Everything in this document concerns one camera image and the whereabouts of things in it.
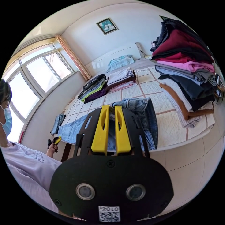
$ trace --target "window frame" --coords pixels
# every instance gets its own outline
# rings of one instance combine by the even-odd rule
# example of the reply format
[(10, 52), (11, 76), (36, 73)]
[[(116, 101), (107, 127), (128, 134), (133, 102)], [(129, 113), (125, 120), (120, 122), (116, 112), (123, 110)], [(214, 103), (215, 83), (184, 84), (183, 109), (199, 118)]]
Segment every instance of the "window frame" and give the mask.
[[(53, 46), (53, 50), (44, 52), (42, 54), (39, 54), (31, 59), (29, 59), (28, 61), (26, 61), (25, 63), (21, 62), (20, 57), (24, 56), (25, 54), (27, 54), (30, 51), (33, 51), (34, 49), (38, 49), (40, 47), (43, 47), (45, 45), (52, 45)], [(38, 46), (24, 54), (22, 54), (21, 56), (19, 56), (17, 59), (15, 59), (9, 66), (8, 68), (4, 71), (2, 79), (4, 79), (4, 74), (8, 71), (8, 69), (10, 69), (10, 66), (12, 64), (14, 64), (17, 60), (19, 61), (20, 66), (8, 77), (8, 79), (6, 80), (7, 82), (10, 83), (10, 81), (12, 81), (12, 79), (20, 72), (22, 77), (24, 78), (25, 82), (27, 83), (27, 85), (29, 86), (29, 88), (34, 92), (34, 94), (39, 98), (38, 102), (35, 104), (35, 106), (31, 109), (30, 113), (28, 114), (27, 118), (24, 118), (20, 112), (17, 110), (17, 108), (14, 106), (13, 102), (10, 102), (10, 107), (13, 110), (13, 112), (16, 114), (16, 116), (24, 123), (23, 128), (20, 132), (20, 136), (22, 134), (22, 132), (26, 129), (27, 125), (29, 124), (30, 120), (32, 119), (34, 113), (36, 112), (36, 110), (39, 108), (39, 106), (42, 104), (42, 102), (61, 84), (64, 82), (64, 80), (68, 79), (70, 76), (74, 75), (76, 73), (76, 71), (74, 71), (72, 69), (72, 67), (68, 64), (68, 62), (65, 60), (65, 58), (62, 56), (62, 54), (59, 52), (59, 50), (55, 47), (54, 43), (48, 43), (45, 45), (41, 45)], [(50, 65), (50, 63), (48, 62), (48, 60), (45, 58), (45, 56), (51, 55), (56, 53), (57, 56), (61, 59), (61, 61), (64, 63), (64, 65), (67, 67), (67, 69), (70, 71), (70, 74), (67, 75), (66, 77), (64, 77), (63, 79), (56, 73), (56, 71), (54, 70), (54, 68)], [(57, 82), (53, 87), (51, 87), (47, 92), (45, 92), (41, 86), (37, 83), (37, 81), (34, 79), (34, 77), (31, 75), (30, 71), (27, 68), (27, 65), (30, 64), (31, 62), (39, 59), (39, 58), (43, 58), (43, 60), (46, 62), (47, 66), (50, 68), (50, 70), (54, 73), (54, 75), (59, 79), (59, 82)]]

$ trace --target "pink sweater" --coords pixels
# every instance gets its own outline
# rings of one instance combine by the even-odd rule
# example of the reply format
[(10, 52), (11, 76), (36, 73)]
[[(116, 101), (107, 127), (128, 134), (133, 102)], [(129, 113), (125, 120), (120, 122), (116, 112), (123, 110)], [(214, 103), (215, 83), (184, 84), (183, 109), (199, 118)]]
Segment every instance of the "pink sweater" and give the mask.
[(199, 63), (199, 62), (187, 62), (187, 63), (172, 63), (172, 62), (165, 62), (165, 61), (158, 61), (158, 63), (173, 66), (182, 70), (188, 70), (192, 73), (196, 72), (199, 69), (205, 69), (212, 73), (215, 72), (214, 67), (212, 64), (209, 63)]

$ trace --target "screw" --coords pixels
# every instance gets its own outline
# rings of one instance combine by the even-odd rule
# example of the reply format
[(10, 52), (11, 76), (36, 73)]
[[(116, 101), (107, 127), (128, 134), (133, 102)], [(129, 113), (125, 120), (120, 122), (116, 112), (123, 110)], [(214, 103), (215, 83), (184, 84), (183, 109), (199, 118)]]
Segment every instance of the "screw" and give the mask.
[(114, 162), (113, 160), (109, 160), (109, 161), (107, 162), (107, 166), (108, 166), (109, 168), (113, 168), (113, 167), (115, 166), (115, 162)]
[(62, 205), (62, 203), (58, 199), (55, 199), (55, 204), (57, 204), (58, 206)]

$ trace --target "face mask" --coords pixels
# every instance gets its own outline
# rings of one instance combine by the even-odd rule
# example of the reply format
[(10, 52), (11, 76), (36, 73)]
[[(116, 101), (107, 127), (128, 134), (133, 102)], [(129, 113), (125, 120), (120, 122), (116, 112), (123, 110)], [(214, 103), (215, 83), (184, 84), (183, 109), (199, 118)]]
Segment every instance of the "face mask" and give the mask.
[(1, 106), (1, 108), (4, 110), (5, 113), (5, 124), (2, 124), (2, 122), (0, 122), (2, 124), (2, 128), (6, 134), (6, 136), (9, 136), (11, 130), (12, 130), (12, 115), (11, 115), (11, 111), (10, 108), (3, 108)]

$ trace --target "white t-shirt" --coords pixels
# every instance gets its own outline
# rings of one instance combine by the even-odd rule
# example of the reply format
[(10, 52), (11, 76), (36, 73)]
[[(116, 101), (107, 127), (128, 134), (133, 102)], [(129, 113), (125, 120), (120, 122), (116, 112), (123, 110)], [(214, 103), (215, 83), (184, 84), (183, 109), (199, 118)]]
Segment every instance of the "white t-shirt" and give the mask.
[(15, 180), (34, 201), (58, 213), (48, 191), (52, 176), (61, 162), (19, 143), (13, 144), (9, 148), (1, 147), (1, 150)]

